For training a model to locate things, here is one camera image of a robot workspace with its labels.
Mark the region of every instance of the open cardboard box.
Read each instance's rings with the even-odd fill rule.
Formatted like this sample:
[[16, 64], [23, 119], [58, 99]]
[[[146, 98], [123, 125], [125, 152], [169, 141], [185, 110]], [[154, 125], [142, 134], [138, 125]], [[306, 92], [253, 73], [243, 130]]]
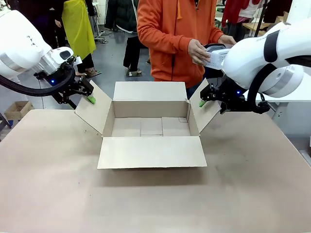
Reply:
[[190, 101], [184, 83], [116, 82], [113, 100], [90, 83], [96, 103], [75, 113], [103, 136], [98, 169], [207, 166], [199, 135], [220, 106], [199, 107], [206, 80]]

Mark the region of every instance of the orange jacket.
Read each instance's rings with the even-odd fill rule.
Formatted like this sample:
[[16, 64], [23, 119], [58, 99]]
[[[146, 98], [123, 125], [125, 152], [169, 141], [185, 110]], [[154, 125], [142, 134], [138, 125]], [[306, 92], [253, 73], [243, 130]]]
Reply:
[[[217, 43], [222, 31], [215, 27], [216, 0], [139, 0], [138, 35], [150, 49], [155, 81], [185, 82], [192, 87], [202, 81], [204, 67], [192, 63], [188, 44]], [[175, 56], [172, 73], [172, 60]]]

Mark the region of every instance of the yellow cloth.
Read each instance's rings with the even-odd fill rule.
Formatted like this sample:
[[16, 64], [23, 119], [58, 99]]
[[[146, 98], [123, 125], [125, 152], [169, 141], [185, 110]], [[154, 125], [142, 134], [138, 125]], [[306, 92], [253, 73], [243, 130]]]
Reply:
[[67, 40], [75, 56], [85, 59], [96, 49], [85, 0], [64, 2], [62, 20]]

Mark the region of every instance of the wooden tabletop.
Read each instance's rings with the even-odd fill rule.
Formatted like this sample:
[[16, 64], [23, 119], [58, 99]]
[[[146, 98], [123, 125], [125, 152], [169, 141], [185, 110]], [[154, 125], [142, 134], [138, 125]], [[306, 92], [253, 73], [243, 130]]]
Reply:
[[[271, 25], [271, 23], [262, 23], [261, 26], [260, 26], [260, 29], [264, 29], [266, 27], [269, 27], [270, 25]], [[249, 30], [256, 31], [258, 23], [244, 23], [243, 26], [246, 27]], [[258, 33], [259, 36], [263, 36], [265, 34], [266, 34], [265, 31], [259, 31], [259, 33]]]
[[205, 168], [97, 170], [100, 135], [71, 110], [32, 110], [0, 143], [0, 229], [310, 230], [311, 169], [267, 115], [216, 116], [201, 141]]

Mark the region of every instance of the hand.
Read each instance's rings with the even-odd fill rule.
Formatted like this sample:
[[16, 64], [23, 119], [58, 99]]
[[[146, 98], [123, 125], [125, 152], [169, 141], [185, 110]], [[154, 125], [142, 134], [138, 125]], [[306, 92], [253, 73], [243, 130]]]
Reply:
[[188, 45], [188, 54], [192, 59], [192, 62], [204, 66], [205, 62], [209, 62], [209, 54], [205, 52], [205, 48], [198, 40], [192, 39]]
[[235, 45], [237, 42], [233, 39], [233, 37], [229, 35], [222, 35], [219, 40], [219, 44], [228, 44], [228, 45]]
[[55, 24], [57, 25], [57, 27], [61, 28], [62, 27], [62, 23], [58, 20], [55, 20]]

